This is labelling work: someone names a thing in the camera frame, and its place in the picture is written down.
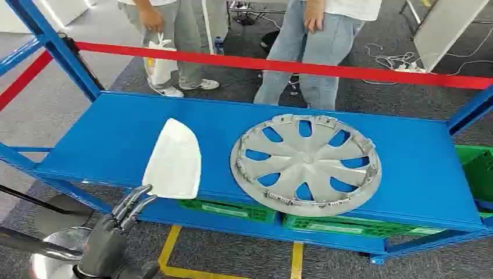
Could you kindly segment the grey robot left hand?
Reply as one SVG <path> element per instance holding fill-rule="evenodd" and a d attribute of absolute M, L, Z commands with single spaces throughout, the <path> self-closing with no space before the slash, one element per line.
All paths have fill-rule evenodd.
<path fill-rule="evenodd" d="M 152 190 L 150 184 L 133 189 L 92 229 L 83 248 L 81 261 L 73 266 L 76 278 L 153 278 L 159 270 L 157 261 L 141 267 L 126 262 L 126 244 L 137 216 L 157 196 L 140 196 Z"/>

